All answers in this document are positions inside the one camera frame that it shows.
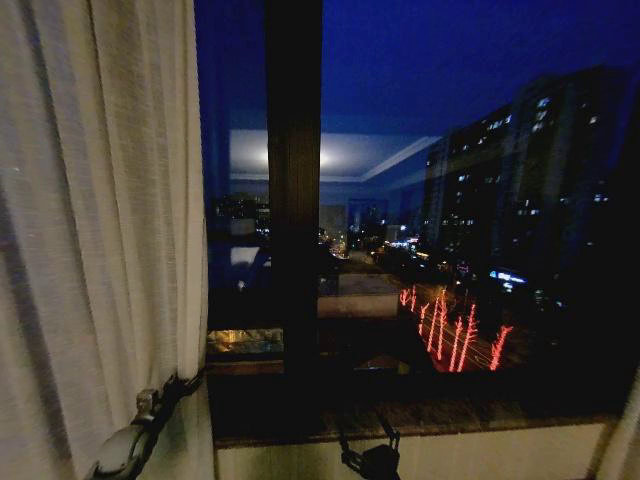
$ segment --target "dark blue sky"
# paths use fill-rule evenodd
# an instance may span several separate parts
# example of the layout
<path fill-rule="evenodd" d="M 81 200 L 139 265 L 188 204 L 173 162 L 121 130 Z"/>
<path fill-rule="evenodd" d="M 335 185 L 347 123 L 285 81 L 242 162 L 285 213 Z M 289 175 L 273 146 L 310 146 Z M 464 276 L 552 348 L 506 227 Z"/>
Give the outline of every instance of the dark blue sky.
<path fill-rule="evenodd" d="M 262 1 L 197 0 L 196 16 L 201 88 L 219 65 L 216 95 L 261 128 Z M 539 74 L 638 61 L 639 20 L 637 1 L 324 0 L 323 130 L 441 134 Z"/>

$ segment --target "tall apartment building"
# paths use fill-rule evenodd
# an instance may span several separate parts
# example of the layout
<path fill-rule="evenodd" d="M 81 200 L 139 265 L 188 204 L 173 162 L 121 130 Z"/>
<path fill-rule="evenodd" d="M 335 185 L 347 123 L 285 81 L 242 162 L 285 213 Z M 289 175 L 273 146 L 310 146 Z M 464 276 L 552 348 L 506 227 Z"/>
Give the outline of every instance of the tall apartment building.
<path fill-rule="evenodd" d="M 541 77 L 448 132 L 427 153 L 424 247 L 472 272 L 502 266 L 532 278 L 597 248 L 631 80 L 604 67 Z"/>

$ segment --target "curtain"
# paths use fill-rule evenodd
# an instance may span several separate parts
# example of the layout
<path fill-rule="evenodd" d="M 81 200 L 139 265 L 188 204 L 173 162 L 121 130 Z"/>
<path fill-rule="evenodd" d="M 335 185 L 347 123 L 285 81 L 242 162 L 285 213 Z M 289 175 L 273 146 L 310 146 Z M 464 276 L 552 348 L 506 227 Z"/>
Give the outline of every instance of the curtain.
<path fill-rule="evenodd" d="M 0 11 L 0 471 L 82 478 L 206 334 L 191 0 Z M 213 478 L 206 385 L 143 478 Z"/>
<path fill-rule="evenodd" d="M 598 469 L 598 480 L 640 478 L 640 369 Z"/>

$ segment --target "white wall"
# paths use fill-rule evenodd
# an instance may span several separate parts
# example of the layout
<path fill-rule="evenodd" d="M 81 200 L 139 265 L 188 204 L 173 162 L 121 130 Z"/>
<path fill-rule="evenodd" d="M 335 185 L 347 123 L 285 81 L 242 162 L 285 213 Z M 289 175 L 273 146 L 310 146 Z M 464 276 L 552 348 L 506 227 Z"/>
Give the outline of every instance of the white wall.
<path fill-rule="evenodd" d="M 589 475 L 603 423 L 406 437 L 400 439 L 403 480 L 577 480 Z M 350 442 L 362 452 L 382 440 Z M 217 480 L 357 479 L 340 462 L 338 442 L 219 449 Z"/>

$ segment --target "red light trail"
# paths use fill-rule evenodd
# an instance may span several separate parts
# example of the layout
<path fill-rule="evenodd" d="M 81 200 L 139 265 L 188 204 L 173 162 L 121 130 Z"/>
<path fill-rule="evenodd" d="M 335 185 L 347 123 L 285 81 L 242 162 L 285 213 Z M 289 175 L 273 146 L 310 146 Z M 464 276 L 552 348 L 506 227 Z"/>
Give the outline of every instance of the red light trail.
<path fill-rule="evenodd" d="M 447 321 L 447 290 L 444 289 L 440 300 L 440 335 L 438 337 L 438 360 L 442 360 L 442 333 L 444 331 L 444 323 Z"/>
<path fill-rule="evenodd" d="M 428 303 L 424 307 L 420 307 L 420 324 L 418 326 L 418 333 L 420 334 L 420 338 L 422 338 L 422 329 L 424 327 L 424 317 L 427 315 L 427 308 L 429 308 Z"/>
<path fill-rule="evenodd" d="M 500 355 L 502 354 L 502 347 L 504 347 L 504 340 L 511 330 L 513 330 L 513 327 L 505 327 L 504 325 L 500 327 L 500 333 L 498 333 L 495 342 L 491 344 L 491 365 L 489 365 L 489 370 L 496 370 L 500 365 Z"/>
<path fill-rule="evenodd" d="M 440 303 L 440 297 L 436 297 L 436 304 L 433 307 L 433 315 L 431 316 L 431 329 L 429 330 L 429 342 L 427 343 L 427 352 L 431 351 L 433 345 L 433 330 L 438 320 L 438 304 Z"/>
<path fill-rule="evenodd" d="M 473 341 L 476 336 L 476 332 L 478 329 L 476 328 L 475 323 L 475 314 L 476 314 L 476 304 L 471 305 L 471 313 L 469 314 L 469 324 L 467 325 L 467 336 L 464 339 L 464 344 L 462 345 L 462 351 L 460 352 L 460 363 L 458 363 L 458 372 L 462 371 L 462 366 L 464 365 L 464 359 L 467 355 L 467 347 L 469 343 Z"/>
<path fill-rule="evenodd" d="M 453 351 L 451 352 L 451 361 L 449 362 L 449 371 L 453 372 L 456 364 L 456 350 L 458 350 L 458 338 L 460 337 L 460 332 L 462 332 L 462 317 L 458 315 L 458 320 L 456 321 L 456 338 L 453 341 Z"/>
<path fill-rule="evenodd" d="M 402 303 L 402 306 L 404 307 L 408 301 L 409 301 L 409 289 L 406 288 L 402 290 L 402 292 L 400 293 L 400 303 Z"/>
<path fill-rule="evenodd" d="M 416 308 L 416 286 L 413 285 L 413 290 L 411 293 L 411 313 L 415 311 Z"/>

